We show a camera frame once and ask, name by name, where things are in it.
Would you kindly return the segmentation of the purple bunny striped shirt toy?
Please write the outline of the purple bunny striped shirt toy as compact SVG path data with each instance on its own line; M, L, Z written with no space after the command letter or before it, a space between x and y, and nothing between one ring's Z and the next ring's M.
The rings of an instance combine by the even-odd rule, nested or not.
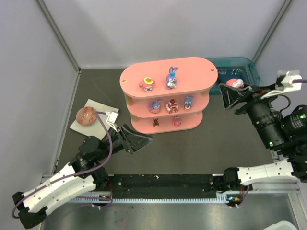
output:
M169 74L166 77L166 89L175 89L177 87L176 71L178 67L170 67Z

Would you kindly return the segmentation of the red strawberry cake toy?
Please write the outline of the red strawberry cake toy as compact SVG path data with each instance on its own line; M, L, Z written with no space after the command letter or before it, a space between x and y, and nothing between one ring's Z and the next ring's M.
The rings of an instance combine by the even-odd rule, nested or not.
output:
M167 112L169 114L172 114L172 113L177 113L178 112L178 103L176 102L175 99L171 99L167 104L166 104L166 109L167 109Z

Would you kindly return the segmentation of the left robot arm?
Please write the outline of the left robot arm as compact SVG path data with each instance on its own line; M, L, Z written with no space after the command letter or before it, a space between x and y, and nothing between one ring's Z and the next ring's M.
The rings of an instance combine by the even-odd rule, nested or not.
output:
M68 201L108 186L109 176L104 165L111 155L121 150L134 154L153 141L151 135L133 131L127 125L108 133L105 141L86 137L78 154L59 172L38 187L12 196L15 204L12 217L19 219L25 229L39 225Z

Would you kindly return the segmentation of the purple bunny head toy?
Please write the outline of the purple bunny head toy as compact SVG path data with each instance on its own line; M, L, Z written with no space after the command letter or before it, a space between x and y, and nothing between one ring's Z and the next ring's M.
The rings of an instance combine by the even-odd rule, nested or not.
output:
M156 99L149 105L149 111L153 114L157 114L161 111L161 102L163 99Z

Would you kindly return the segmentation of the pink doll green bow toy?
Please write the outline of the pink doll green bow toy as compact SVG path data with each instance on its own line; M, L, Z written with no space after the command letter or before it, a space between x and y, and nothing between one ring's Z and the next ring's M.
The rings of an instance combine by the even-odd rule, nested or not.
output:
M151 92L153 90L154 85L155 85L155 80L150 77L144 78L139 83L139 87L143 89L144 92Z

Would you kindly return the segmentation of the purple long-ear bunny toy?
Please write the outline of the purple long-ear bunny toy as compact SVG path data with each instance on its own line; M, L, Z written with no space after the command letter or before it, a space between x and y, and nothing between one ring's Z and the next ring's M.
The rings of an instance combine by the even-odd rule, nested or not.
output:
M185 111L190 111L193 103L192 103L192 99L194 98L194 96L192 95L186 95L185 99L184 99L184 103L183 103L183 108Z

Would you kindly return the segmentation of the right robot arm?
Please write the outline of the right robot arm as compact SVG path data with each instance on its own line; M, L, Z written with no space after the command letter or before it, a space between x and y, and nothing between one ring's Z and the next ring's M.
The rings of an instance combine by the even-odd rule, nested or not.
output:
M307 107L298 105L291 114L283 116L272 106L279 95L273 94L274 86L244 84L235 88L219 84L224 108L243 106L236 115L247 114L265 148L282 155L277 163L255 167L233 167L225 170L221 183L223 192L240 186L248 186L266 179L292 179L307 181Z

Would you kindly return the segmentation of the pink bonnet melody toy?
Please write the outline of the pink bonnet melody toy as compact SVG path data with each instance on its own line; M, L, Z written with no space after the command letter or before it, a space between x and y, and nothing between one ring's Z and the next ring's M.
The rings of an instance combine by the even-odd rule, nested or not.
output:
M232 78L226 82L226 85L231 86L233 88L243 88L244 81L242 79Z

